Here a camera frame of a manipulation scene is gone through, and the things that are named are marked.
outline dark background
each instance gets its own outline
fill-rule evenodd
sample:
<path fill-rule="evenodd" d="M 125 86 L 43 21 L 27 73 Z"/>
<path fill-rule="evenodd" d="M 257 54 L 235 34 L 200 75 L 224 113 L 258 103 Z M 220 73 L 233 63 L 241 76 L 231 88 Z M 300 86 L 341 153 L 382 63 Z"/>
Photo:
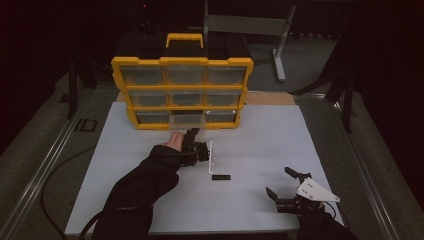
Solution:
<path fill-rule="evenodd" d="M 215 14 L 284 18 L 287 9 L 282 0 L 210 1 Z M 201 0 L 2 1 L 0 154 L 54 92 L 70 56 L 77 56 L 84 85 L 94 87 L 90 64 L 109 65 L 125 31 L 184 32 L 202 24 Z M 320 1 L 299 3 L 290 29 L 295 37 L 340 38 L 325 71 L 353 71 L 355 91 L 421 206 L 423 25 L 419 0 Z M 352 58 L 354 70 L 347 67 Z"/>

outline white tabletop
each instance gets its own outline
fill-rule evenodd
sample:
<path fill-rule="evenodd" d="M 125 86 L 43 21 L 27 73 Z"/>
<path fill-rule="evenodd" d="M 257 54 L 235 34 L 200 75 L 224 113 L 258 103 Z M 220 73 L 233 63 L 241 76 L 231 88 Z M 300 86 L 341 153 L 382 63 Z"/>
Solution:
<path fill-rule="evenodd" d="M 123 102 L 111 107 L 66 234 L 79 234 L 102 210 L 113 185 L 138 166 L 155 144 L 169 139 L 168 131 L 134 129 L 125 109 Z M 298 229 L 296 217 L 277 213 L 265 191 L 269 187 L 281 198 L 295 196 L 299 181 L 284 167 L 311 173 L 331 191 L 298 106 L 247 105 L 237 129 L 203 130 L 196 141 L 206 141 L 208 146 L 214 142 L 213 172 L 229 174 L 231 180 L 212 181 L 208 162 L 181 168 L 177 187 L 155 204 L 151 233 Z"/>

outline black marker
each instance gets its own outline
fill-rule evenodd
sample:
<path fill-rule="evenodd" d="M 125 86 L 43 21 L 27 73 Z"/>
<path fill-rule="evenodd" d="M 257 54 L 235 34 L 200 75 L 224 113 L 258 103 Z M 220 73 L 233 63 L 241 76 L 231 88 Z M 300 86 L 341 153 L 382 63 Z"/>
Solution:
<path fill-rule="evenodd" d="M 212 175 L 212 180 L 231 180 L 231 175 Z"/>

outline black sleeve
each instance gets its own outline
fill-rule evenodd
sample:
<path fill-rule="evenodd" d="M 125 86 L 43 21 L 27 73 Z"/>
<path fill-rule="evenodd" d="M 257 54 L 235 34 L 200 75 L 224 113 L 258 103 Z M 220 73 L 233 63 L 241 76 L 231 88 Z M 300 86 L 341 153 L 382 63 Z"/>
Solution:
<path fill-rule="evenodd" d="M 148 158 L 115 184 L 103 208 L 108 214 L 96 223 L 93 240 L 147 238 L 153 204 L 172 190 L 179 179 L 176 172 L 181 166 L 181 159 L 165 154 L 177 153 L 175 149 L 157 145 Z M 123 208 L 137 210 L 116 211 Z"/>
<path fill-rule="evenodd" d="M 298 219 L 300 224 L 298 240 L 358 240 L 329 213 L 304 214 Z"/>

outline metal stand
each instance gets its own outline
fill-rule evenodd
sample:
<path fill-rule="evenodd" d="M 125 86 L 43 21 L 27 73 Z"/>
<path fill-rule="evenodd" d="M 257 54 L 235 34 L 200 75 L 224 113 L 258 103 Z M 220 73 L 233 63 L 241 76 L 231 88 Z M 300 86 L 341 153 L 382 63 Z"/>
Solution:
<path fill-rule="evenodd" d="M 209 0 L 205 0 L 205 12 L 203 18 L 203 35 L 207 40 L 209 31 L 235 32 L 280 36 L 277 49 L 273 50 L 273 58 L 277 78 L 280 82 L 286 81 L 281 53 L 289 33 L 290 24 L 296 6 L 291 6 L 286 19 L 252 18 L 240 16 L 209 15 Z"/>

